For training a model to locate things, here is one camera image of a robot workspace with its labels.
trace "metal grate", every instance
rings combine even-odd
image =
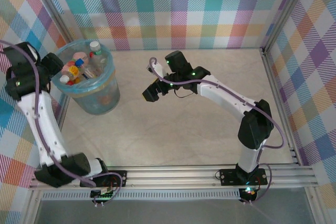
[[[121,190],[115,200],[198,200],[239,199],[239,189],[204,190]],[[91,200],[89,190],[54,190],[43,194],[42,200]]]

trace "trash bin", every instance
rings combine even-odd
[[[66,64],[72,59],[75,52],[85,52],[89,55],[90,42],[92,40],[76,40],[60,48],[56,55]],[[104,45],[101,45],[101,50],[108,60],[104,72],[99,77],[72,86],[60,82],[61,72],[52,78],[53,83],[60,91],[72,97],[83,110],[93,115],[111,111],[120,99],[112,54]]]

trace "table surface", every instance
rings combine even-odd
[[[112,52],[120,102],[111,112],[94,116],[71,99],[62,128],[69,151],[99,157],[109,166],[236,164],[240,123],[230,113],[195,94],[180,99],[171,91],[154,103],[142,97],[155,79],[146,70],[149,58],[157,57],[168,71],[164,57],[171,52]],[[194,68],[204,67],[238,93],[268,101],[272,117],[280,124],[259,50],[183,50],[183,54]],[[189,92],[177,91],[180,96]],[[276,129],[267,143],[281,143]],[[280,150],[264,150],[260,161],[291,163],[292,159],[286,144]]]

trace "white bottle cap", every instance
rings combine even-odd
[[[63,84],[67,84],[67,82],[70,81],[70,78],[64,75],[64,76],[61,76],[61,78],[59,78],[59,81],[62,82]]]
[[[100,50],[100,44],[99,44],[99,42],[98,41],[92,41],[91,43],[90,43],[90,49],[92,50],[92,51],[94,51],[94,52],[97,52],[97,51],[99,51]]]

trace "gray floor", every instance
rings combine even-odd
[[[117,107],[100,116],[84,112],[73,100],[62,133],[72,153],[99,157],[111,166],[235,164],[240,155],[239,122],[214,102],[199,95],[179,99],[173,92],[155,103],[145,102],[141,93],[155,77],[146,66],[171,50],[113,52],[121,92]],[[280,123],[269,82],[257,49],[183,50],[193,67],[208,69],[218,80],[242,95],[271,105]],[[178,90],[179,95],[188,91]],[[274,129],[269,145],[279,145]],[[291,163],[286,145],[266,149],[265,163]]]
[[[91,201],[41,201],[35,224],[311,224],[305,189],[271,189],[255,207],[238,200],[115,200],[102,208]]]

